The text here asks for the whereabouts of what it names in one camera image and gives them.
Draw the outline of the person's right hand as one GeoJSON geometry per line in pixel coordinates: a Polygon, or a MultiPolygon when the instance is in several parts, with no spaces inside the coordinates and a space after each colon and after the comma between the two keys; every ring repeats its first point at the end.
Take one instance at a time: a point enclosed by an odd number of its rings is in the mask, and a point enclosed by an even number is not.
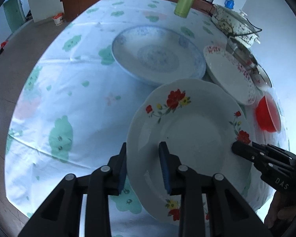
{"type": "Polygon", "coordinates": [[[280,192],[276,191],[273,200],[270,204],[267,216],[264,219],[264,224],[268,229],[271,229],[277,219],[291,221],[289,210],[284,208],[285,198],[280,192]]]}

